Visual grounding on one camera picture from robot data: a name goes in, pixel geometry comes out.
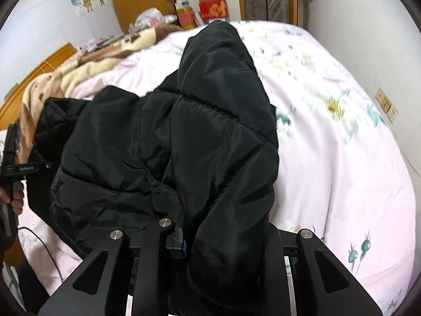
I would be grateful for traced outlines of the person left hand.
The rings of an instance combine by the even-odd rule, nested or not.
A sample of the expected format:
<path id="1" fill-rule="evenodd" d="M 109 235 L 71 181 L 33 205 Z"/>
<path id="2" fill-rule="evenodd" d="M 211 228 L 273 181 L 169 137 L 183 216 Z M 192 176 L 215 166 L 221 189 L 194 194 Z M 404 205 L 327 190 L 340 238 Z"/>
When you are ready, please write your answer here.
<path id="1" fill-rule="evenodd" d="M 3 187 L 0 187 L 1 201 L 8 203 L 11 206 L 12 210 L 17 215 L 21 215 L 23 212 L 23 199 L 24 199 L 23 190 L 24 190 L 23 183 L 21 183 L 21 181 L 16 182 L 14 197 L 10 198 L 8 194 L 6 193 L 6 191 L 3 189 Z"/>

